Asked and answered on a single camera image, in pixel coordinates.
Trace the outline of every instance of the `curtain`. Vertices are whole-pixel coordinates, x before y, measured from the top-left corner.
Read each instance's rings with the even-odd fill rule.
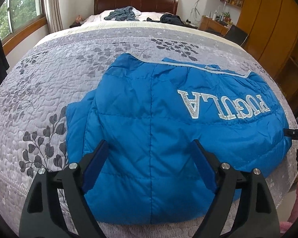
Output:
[[[44,7],[50,33],[63,30],[58,0],[44,0]]]

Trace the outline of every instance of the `metal screw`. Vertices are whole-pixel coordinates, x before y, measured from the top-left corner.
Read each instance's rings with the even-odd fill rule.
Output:
[[[40,168],[37,172],[39,175],[42,175],[43,173],[45,173],[45,168]]]
[[[230,165],[229,165],[229,163],[222,163],[221,164],[221,167],[223,168],[223,169],[226,169],[226,170],[228,170],[228,169],[230,169]]]
[[[253,173],[255,173],[255,175],[259,176],[261,174],[261,170],[259,170],[258,168],[254,168]]]
[[[77,168],[77,163],[70,163],[69,169],[73,170]]]

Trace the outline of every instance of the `tree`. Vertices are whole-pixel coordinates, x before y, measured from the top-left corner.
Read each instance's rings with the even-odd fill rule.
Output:
[[[8,23],[8,1],[5,0],[0,7],[0,38],[3,39],[10,34]]]
[[[11,23],[14,29],[37,16],[35,0],[10,0]]]
[[[13,29],[19,28],[37,16],[35,0],[10,0],[10,17]],[[8,22],[8,0],[0,7],[0,37],[10,34]]]

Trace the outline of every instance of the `blue jacket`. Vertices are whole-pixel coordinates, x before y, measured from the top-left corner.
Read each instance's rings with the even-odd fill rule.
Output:
[[[204,215],[214,197],[186,147],[194,139],[238,170],[268,176],[291,147],[263,79],[215,65],[120,55],[96,90],[68,106],[69,162],[100,140],[110,155],[85,198],[97,221],[157,224]]]

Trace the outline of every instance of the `blue gripper pad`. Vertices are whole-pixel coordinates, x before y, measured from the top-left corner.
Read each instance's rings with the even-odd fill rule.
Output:
[[[201,148],[199,148],[196,142],[198,141],[194,140],[189,144],[187,152],[191,154],[196,168],[198,169],[199,174],[201,175],[206,188],[212,191],[213,193],[216,193],[218,186],[215,181],[215,172],[212,169],[209,162],[207,161],[205,155],[203,154],[202,146]]]
[[[88,167],[83,173],[83,186],[82,191],[84,193],[92,189],[96,183],[100,171],[109,155],[108,143],[104,141],[97,149],[94,157],[91,159]]]

